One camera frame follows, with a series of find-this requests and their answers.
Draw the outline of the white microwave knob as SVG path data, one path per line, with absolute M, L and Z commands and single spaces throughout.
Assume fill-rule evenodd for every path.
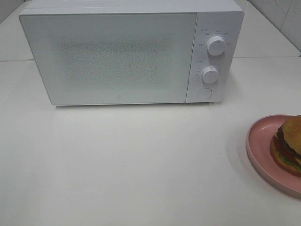
M 219 78 L 219 71 L 215 66 L 208 66 L 201 72 L 202 81 L 207 84 L 216 82 Z
M 206 48 L 210 55 L 219 56 L 225 51 L 226 41 L 220 35 L 210 37 L 206 41 Z

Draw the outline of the upper white microwave knob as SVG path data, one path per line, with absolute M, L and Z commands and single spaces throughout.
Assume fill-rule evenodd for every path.
M 210 55 L 219 56 L 225 51 L 226 41 L 220 35 L 210 37 L 206 41 L 206 48 Z

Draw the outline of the burger with sesame-free bun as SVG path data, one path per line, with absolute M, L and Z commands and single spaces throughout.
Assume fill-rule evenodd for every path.
M 287 119 L 274 133 L 270 155 L 285 171 L 301 176 L 301 116 Z

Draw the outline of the pink round plate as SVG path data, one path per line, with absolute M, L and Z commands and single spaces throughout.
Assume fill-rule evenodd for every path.
M 270 143 L 277 129 L 290 115 L 269 115 L 250 127 L 246 138 L 246 152 L 256 172 L 276 189 L 300 198 L 301 178 L 278 166 L 270 154 Z

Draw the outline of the lower white microwave knob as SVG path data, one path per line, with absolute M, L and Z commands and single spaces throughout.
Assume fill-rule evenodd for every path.
M 219 78 L 219 71 L 215 66 L 208 66 L 201 72 L 202 81 L 207 84 L 216 82 Z

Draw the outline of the white microwave oven body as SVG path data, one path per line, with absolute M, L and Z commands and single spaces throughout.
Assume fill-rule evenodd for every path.
M 243 10 L 233 0 L 33 0 L 20 16 L 179 13 L 197 15 L 188 89 L 186 100 L 181 103 L 220 102 L 244 19 Z M 225 51 L 219 56 L 210 55 L 206 48 L 206 41 L 215 35 L 226 41 Z M 208 66 L 219 71 L 218 80 L 212 84 L 202 81 L 201 72 Z M 198 98 L 202 88 L 212 90 L 210 99 Z

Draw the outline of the white microwave door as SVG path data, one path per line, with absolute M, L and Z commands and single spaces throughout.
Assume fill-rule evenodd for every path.
M 186 100 L 195 13 L 21 15 L 53 105 Z

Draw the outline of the round white door release button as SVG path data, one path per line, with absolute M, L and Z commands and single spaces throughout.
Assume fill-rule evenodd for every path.
M 212 90 L 209 88 L 202 88 L 198 91 L 198 98 L 202 100 L 208 100 L 212 96 Z

